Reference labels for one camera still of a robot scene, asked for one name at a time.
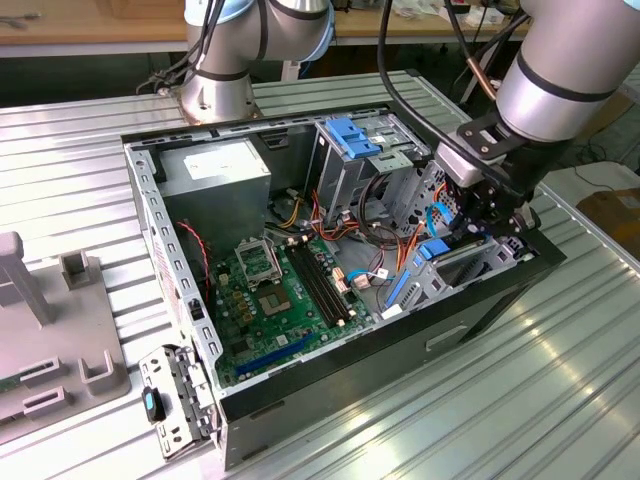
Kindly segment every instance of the pcie slot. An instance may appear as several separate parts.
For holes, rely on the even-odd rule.
[[[329,327],[349,318],[347,308],[306,246],[287,250],[287,257]]]
[[[272,363],[277,362],[282,358],[288,357],[289,355],[298,353],[299,351],[304,349],[307,342],[312,338],[313,338],[313,333],[307,335],[306,337],[301,338],[300,340],[292,343],[291,345],[287,345],[286,347],[281,348],[280,350],[267,353],[266,355],[263,355],[260,358],[251,360],[249,363],[240,365],[236,367],[236,375],[251,373],[255,370],[258,370],[259,368],[266,367],[267,365],[271,365]]]

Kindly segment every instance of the wooden table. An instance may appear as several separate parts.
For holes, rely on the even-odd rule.
[[[184,19],[122,20],[114,18],[108,0],[2,0],[0,15],[40,12],[43,18],[28,22],[26,30],[0,24],[0,58],[114,53],[151,53],[186,50]],[[351,10],[336,14],[334,45],[377,43],[379,11]],[[463,24],[471,38],[474,27]],[[487,40],[499,27],[481,29]],[[512,37],[521,39],[527,27]],[[451,25],[438,16],[409,20],[392,15],[389,44],[455,42]]]

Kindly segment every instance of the blue pcie slot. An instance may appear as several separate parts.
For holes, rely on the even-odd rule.
[[[246,373],[253,372],[258,370],[259,368],[266,367],[267,365],[272,364],[273,362],[277,362],[278,360],[287,357],[289,355],[293,355],[294,353],[298,353],[300,350],[304,348],[309,340],[313,338],[313,333],[302,337],[297,342],[294,342],[286,347],[282,347],[280,350],[276,350],[275,352],[267,353],[266,355],[256,358],[255,360],[251,360],[244,365],[240,365],[236,367],[236,375],[243,375]]]
[[[404,287],[404,284],[407,283],[407,280],[409,279],[410,276],[411,276],[411,272],[409,272],[409,270],[405,270],[402,276],[400,277],[400,280],[398,280],[398,283],[396,283],[396,287],[391,292],[391,295],[389,295],[389,297],[387,298],[387,301],[384,302],[385,307],[389,308],[391,305],[393,305],[393,302],[395,301],[396,297],[400,293],[400,290],[402,289],[402,287]]]

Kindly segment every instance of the green circuit board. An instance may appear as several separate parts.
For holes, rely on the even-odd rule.
[[[308,248],[325,270],[337,266],[323,240],[311,240]],[[265,282],[254,291],[249,289],[236,256],[214,266],[218,279],[214,325],[224,351],[216,363],[216,370],[223,387],[236,385],[374,323],[360,298],[354,294],[343,301],[345,307],[355,311],[355,316],[342,327],[327,326],[289,262],[284,247],[276,247],[274,252],[282,269],[281,283]],[[221,274],[228,277],[224,281],[226,285],[220,281]],[[287,349],[293,349],[295,353],[281,356]],[[269,355],[281,357],[271,362]],[[267,363],[242,373],[243,366],[252,361]]]

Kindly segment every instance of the ram slot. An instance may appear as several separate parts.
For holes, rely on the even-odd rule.
[[[334,327],[340,320],[346,321],[349,318],[347,308],[309,249],[293,247],[287,250],[287,257],[327,326]]]

